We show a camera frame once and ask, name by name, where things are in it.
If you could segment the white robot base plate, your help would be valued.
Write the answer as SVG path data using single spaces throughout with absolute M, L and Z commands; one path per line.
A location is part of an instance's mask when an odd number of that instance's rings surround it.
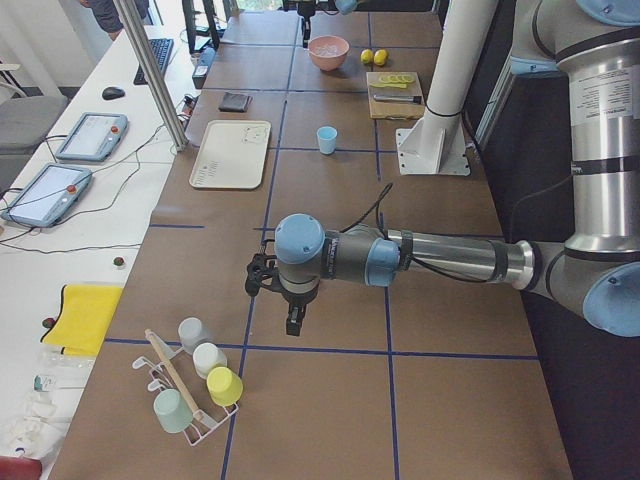
M 453 137 L 441 130 L 433 139 L 424 141 L 416 129 L 397 129 L 395 136 L 401 175 L 471 174 L 461 126 Z

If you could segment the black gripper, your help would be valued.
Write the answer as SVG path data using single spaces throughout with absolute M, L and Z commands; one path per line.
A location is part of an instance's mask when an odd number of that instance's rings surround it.
M 256 253 L 246 267 L 247 276 L 244 284 L 246 293 L 256 297 L 260 289 L 279 293 L 290 305 L 286 319 L 286 334 L 299 335 L 304 320 L 304 308 L 317 296 L 318 286 L 304 293 L 294 293 L 283 286 L 276 266 L 276 256 Z
M 301 22 L 301 45 L 307 48 L 307 20 L 314 16 L 314 0 L 298 0 L 297 13 Z

